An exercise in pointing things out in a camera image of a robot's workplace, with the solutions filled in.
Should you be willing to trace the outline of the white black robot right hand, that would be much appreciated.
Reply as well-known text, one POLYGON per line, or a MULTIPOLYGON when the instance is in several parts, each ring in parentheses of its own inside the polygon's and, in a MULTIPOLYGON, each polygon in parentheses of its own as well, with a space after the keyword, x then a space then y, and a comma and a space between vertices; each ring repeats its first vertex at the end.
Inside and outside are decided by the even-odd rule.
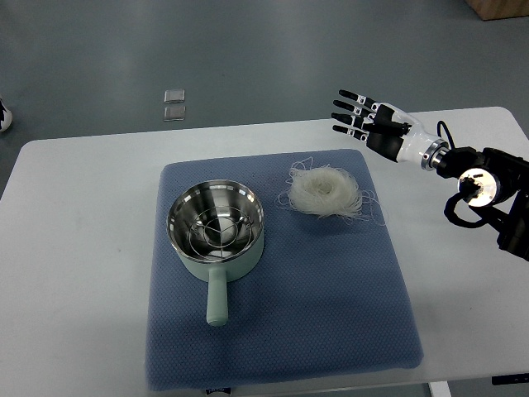
POLYGON ((412 162, 433 170, 434 160, 449 150, 449 143, 428 132, 422 122, 390 103, 341 89, 340 109, 331 117, 333 130, 362 141, 367 148, 395 163, 412 162))

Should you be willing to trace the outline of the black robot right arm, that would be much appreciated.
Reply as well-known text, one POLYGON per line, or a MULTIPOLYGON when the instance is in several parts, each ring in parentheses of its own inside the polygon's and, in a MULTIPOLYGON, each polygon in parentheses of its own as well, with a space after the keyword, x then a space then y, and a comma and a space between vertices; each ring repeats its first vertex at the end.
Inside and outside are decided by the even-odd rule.
POLYGON ((442 148, 430 160, 436 173, 457 179, 445 205, 447 220, 468 229, 491 226, 498 248, 528 259, 528 162, 507 152, 442 148))

